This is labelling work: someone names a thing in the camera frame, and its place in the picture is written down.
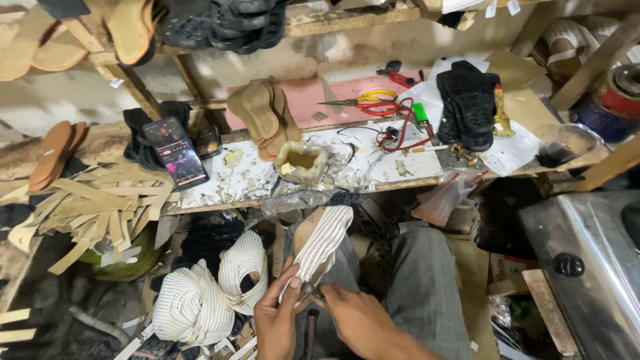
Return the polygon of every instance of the red scissors handle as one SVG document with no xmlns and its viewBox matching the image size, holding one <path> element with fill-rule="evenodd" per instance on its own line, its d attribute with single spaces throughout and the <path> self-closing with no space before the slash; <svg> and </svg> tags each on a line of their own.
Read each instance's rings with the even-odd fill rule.
<svg viewBox="0 0 640 360">
<path fill-rule="evenodd" d="M 393 115 L 398 110 L 398 104 L 396 104 L 395 102 L 374 102 L 372 104 L 360 104 L 360 103 L 358 103 L 357 106 L 360 108 L 360 110 L 362 110 L 363 113 L 366 113 L 366 114 L 369 114 L 369 115 L 376 115 L 376 116 Z M 384 111 L 369 110 L 369 108 L 378 108 L 380 106 L 390 106 L 391 109 L 384 110 Z"/>
</svg>

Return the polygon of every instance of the fingernail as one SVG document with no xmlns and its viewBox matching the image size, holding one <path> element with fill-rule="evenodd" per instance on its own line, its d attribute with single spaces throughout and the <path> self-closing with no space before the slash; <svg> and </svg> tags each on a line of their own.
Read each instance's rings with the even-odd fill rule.
<svg viewBox="0 0 640 360">
<path fill-rule="evenodd" d="M 296 276 L 293 279 L 291 279 L 291 281 L 289 282 L 289 286 L 291 286 L 294 289 L 297 289 L 298 286 L 300 286 L 300 278 Z"/>
</svg>

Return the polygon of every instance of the pink board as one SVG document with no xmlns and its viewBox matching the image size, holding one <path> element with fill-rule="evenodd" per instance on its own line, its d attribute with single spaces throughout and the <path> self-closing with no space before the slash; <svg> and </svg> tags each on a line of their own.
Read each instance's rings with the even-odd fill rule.
<svg viewBox="0 0 640 360">
<path fill-rule="evenodd" d="M 430 70 L 431 68 L 424 69 L 425 79 L 429 77 Z M 408 78 L 414 78 L 417 81 L 420 80 L 418 70 L 402 71 L 400 74 Z M 296 121 L 296 124 L 300 129 L 380 118 L 374 115 L 365 114 L 354 106 L 345 106 L 342 111 L 333 113 L 330 106 L 319 105 L 318 102 L 324 101 L 324 91 L 322 80 L 320 78 L 279 81 L 273 83 L 273 86 L 277 86 L 284 91 L 287 96 L 287 103 L 289 105 L 289 111 L 291 111 L 291 116 Z M 234 91 L 242 87 L 243 86 L 228 88 L 227 96 L 233 94 Z M 336 83 L 329 83 L 329 87 L 340 100 L 355 99 L 356 97 L 360 97 L 362 94 L 371 90 L 391 90 L 398 95 L 407 90 L 407 88 L 394 83 L 384 76 L 339 81 Z M 317 112 L 327 115 L 328 118 L 322 121 L 312 119 L 311 115 Z M 227 122 L 229 127 L 231 127 L 231 130 L 246 128 L 243 121 L 239 117 L 235 116 L 231 111 L 227 111 Z"/>
</svg>

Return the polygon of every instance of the wall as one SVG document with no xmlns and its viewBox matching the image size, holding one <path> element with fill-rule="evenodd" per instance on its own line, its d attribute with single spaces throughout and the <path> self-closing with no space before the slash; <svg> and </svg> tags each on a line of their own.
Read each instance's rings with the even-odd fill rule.
<svg viewBox="0 0 640 360">
<path fill-rule="evenodd" d="M 239 56 L 214 49 L 193 55 L 193 72 L 208 97 L 225 97 L 226 87 L 260 78 L 296 79 L 323 76 L 328 81 L 371 76 L 389 60 L 403 62 L 404 69 L 431 65 L 443 56 L 490 53 L 509 47 L 532 6 L 511 16 L 499 8 L 492 19 L 478 14 L 466 31 L 456 31 L 426 19 L 372 28 L 351 29 L 300 38 L 285 38 L 268 50 Z M 184 82 L 170 58 L 156 56 L 136 72 L 158 98 L 190 100 Z M 122 88 L 112 88 L 93 70 L 28 76 L 0 83 L 2 122 L 17 132 L 42 136 L 57 122 L 114 122 L 122 110 L 137 107 Z M 10 131 L 0 131 L 0 142 Z"/>
</svg>

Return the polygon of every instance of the knee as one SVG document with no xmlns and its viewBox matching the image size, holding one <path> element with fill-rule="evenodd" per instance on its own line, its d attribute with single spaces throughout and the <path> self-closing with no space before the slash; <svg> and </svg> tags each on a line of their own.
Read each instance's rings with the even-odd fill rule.
<svg viewBox="0 0 640 360">
<path fill-rule="evenodd" d="M 447 238 L 431 227 L 415 227 L 398 237 L 398 247 L 411 249 L 412 253 L 452 255 Z"/>
</svg>

